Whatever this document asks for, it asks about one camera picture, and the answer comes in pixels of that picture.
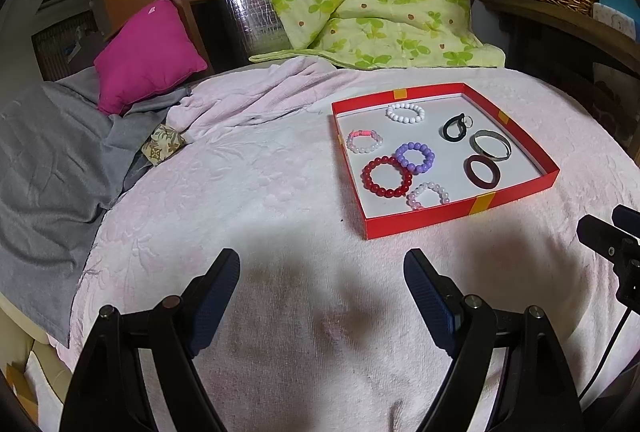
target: bracelet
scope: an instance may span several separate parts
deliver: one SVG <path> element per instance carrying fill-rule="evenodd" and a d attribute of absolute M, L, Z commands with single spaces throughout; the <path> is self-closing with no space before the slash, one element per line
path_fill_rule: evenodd
<path fill-rule="evenodd" d="M 470 120 L 471 125 L 466 126 L 465 119 Z M 453 123 L 457 123 L 458 128 L 460 129 L 460 134 L 458 134 L 455 137 L 450 136 L 449 133 L 447 132 L 449 130 L 449 127 L 453 125 Z M 470 116 L 465 116 L 464 113 L 460 114 L 459 116 L 453 116 L 449 121 L 447 121 L 444 124 L 444 127 L 442 127 L 442 137 L 444 137 L 444 139 L 446 139 L 447 141 L 451 141 L 452 143 L 457 143 L 458 141 L 462 141 L 465 138 L 466 129 L 471 128 L 473 125 L 474 125 L 474 120 L 471 119 Z"/>
<path fill-rule="evenodd" d="M 416 201 L 415 198 L 418 195 L 421 195 L 422 193 L 424 193 L 424 191 L 427 190 L 427 189 L 433 190 L 434 192 L 436 192 L 440 196 L 440 204 L 441 205 L 448 205 L 451 202 L 451 199 L 449 199 L 449 192 L 447 192 L 440 185 L 437 185 L 436 183 L 431 181 L 430 183 L 422 183 L 413 192 L 407 194 L 407 197 L 406 197 L 407 204 L 409 206 L 411 206 L 411 209 L 422 209 L 422 208 L 424 208 L 424 206 L 421 205 L 418 201 Z"/>
<path fill-rule="evenodd" d="M 380 185 L 374 183 L 373 179 L 371 179 L 371 171 L 378 165 L 392 165 L 395 168 L 398 168 L 402 173 L 402 184 L 400 184 L 400 186 L 395 190 L 385 190 Z M 400 166 L 395 157 L 383 156 L 376 157 L 373 161 L 369 161 L 369 164 L 362 169 L 362 179 L 364 180 L 364 187 L 367 190 L 370 190 L 379 197 L 386 197 L 387 199 L 390 199 L 392 197 L 402 197 L 405 195 L 409 191 L 413 177 L 411 176 L 411 172 Z"/>
<path fill-rule="evenodd" d="M 408 108 L 417 113 L 417 116 L 399 116 L 394 113 L 394 109 L 396 108 Z M 393 121 L 398 121 L 398 123 L 420 123 L 420 121 L 424 121 L 424 108 L 415 103 L 394 103 L 386 107 L 386 116 Z"/>
<path fill-rule="evenodd" d="M 494 178 L 490 183 L 483 181 L 480 177 L 476 176 L 474 171 L 471 169 L 471 163 L 478 162 L 482 163 L 491 170 L 491 173 L 494 174 Z M 474 155 L 466 158 L 465 161 L 465 174 L 469 180 L 475 184 L 478 188 L 482 188 L 483 190 L 491 190 L 498 186 L 498 182 L 500 182 L 500 168 L 495 164 L 491 159 L 486 156 Z"/>
<path fill-rule="evenodd" d="M 497 139 L 506 148 L 507 155 L 505 155 L 504 157 L 492 156 L 491 154 L 489 154 L 489 152 L 483 150 L 482 147 L 478 144 L 478 142 L 476 141 L 476 138 L 478 137 L 490 137 L 493 139 Z M 479 130 L 471 136 L 469 143 L 471 144 L 471 148 L 473 148 L 476 153 L 488 157 L 492 161 L 506 161 L 507 159 L 509 159 L 509 157 L 511 157 L 511 143 L 505 136 L 503 136 L 502 134 L 498 134 L 498 132 L 494 132 L 493 130 Z"/>
<path fill-rule="evenodd" d="M 353 139 L 358 136 L 371 136 L 373 138 L 374 143 L 369 147 L 359 148 L 353 144 Z M 373 152 L 376 148 L 382 146 L 382 136 L 378 135 L 375 130 L 353 130 L 347 136 L 346 147 L 354 152 L 355 154 L 368 154 L 369 152 Z"/>
<path fill-rule="evenodd" d="M 422 152 L 422 155 L 424 156 L 424 161 L 422 162 L 422 164 L 421 165 L 414 165 L 413 163 L 410 163 L 404 157 L 404 153 L 407 150 L 418 150 L 418 152 Z M 400 166 L 402 166 L 402 168 L 406 168 L 412 174 L 418 175 L 418 174 L 426 172 L 427 170 L 429 170 L 433 166 L 433 160 L 435 159 L 436 154 L 434 154 L 430 150 L 430 148 L 425 144 L 422 144 L 422 143 L 405 143 L 405 144 L 400 145 L 398 147 L 398 149 L 394 153 L 394 157 L 398 160 L 398 162 L 400 163 Z"/>

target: pink and white beaded bracelet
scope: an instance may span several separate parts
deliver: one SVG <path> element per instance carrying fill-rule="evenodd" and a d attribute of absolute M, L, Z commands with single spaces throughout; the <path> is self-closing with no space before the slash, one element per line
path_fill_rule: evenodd
<path fill-rule="evenodd" d="M 422 209 L 424 207 L 418 201 L 416 201 L 416 197 L 424 193 L 424 191 L 427 189 L 433 190 L 440 196 L 441 205 L 448 205 L 451 202 L 451 200 L 449 199 L 449 192 L 447 192 L 440 185 L 437 185 L 436 183 L 431 181 L 429 183 L 422 183 L 413 192 L 409 192 L 406 195 L 406 202 L 409 206 L 411 206 L 411 209 Z"/>
<path fill-rule="evenodd" d="M 356 147 L 356 145 L 353 144 L 353 139 L 358 136 L 369 136 L 373 139 L 374 143 L 368 147 Z M 347 148 L 355 154 L 368 154 L 382 146 L 382 136 L 380 136 L 375 130 L 354 130 L 347 136 L 346 145 Z"/>

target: screw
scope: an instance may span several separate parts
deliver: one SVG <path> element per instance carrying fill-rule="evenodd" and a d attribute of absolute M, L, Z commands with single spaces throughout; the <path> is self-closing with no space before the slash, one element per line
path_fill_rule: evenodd
<path fill-rule="evenodd" d="M 482 299 L 476 295 L 467 295 L 465 297 L 465 304 L 473 309 L 478 309 L 482 305 Z"/>
<path fill-rule="evenodd" d="M 162 307 L 165 309 L 171 309 L 180 303 L 180 297 L 178 295 L 169 295 L 162 300 Z"/>
<path fill-rule="evenodd" d="M 529 313 L 534 318 L 542 318 L 545 315 L 545 312 L 542 310 L 542 307 L 538 307 L 538 306 L 531 306 L 529 308 Z"/>
<path fill-rule="evenodd" d="M 98 314 L 100 315 L 100 318 L 109 318 L 111 315 L 113 315 L 113 311 L 113 306 L 106 305 L 100 308 Z"/>

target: red beaded bracelet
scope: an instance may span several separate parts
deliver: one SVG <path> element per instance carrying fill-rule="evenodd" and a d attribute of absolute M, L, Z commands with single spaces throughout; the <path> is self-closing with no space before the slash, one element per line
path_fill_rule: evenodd
<path fill-rule="evenodd" d="M 402 184 L 395 190 L 385 190 L 380 185 L 377 185 L 371 179 L 371 171 L 378 165 L 392 165 L 398 169 L 402 174 Z M 373 161 L 369 161 L 369 164 L 362 169 L 362 179 L 364 180 L 364 187 L 375 193 L 379 197 L 386 197 L 390 199 L 392 197 L 402 197 L 406 195 L 411 186 L 413 180 L 413 174 L 406 168 L 402 168 L 398 160 L 393 156 L 376 157 Z"/>

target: magenta cushion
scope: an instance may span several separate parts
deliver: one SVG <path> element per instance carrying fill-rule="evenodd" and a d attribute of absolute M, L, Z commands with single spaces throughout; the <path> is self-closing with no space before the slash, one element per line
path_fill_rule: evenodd
<path fill-rule="evenodd" d="M 94 65 L 100 76 L 98 110 L 118 115 L 207 68 L 170 0 L 156 0 L 127 20 Z"/>

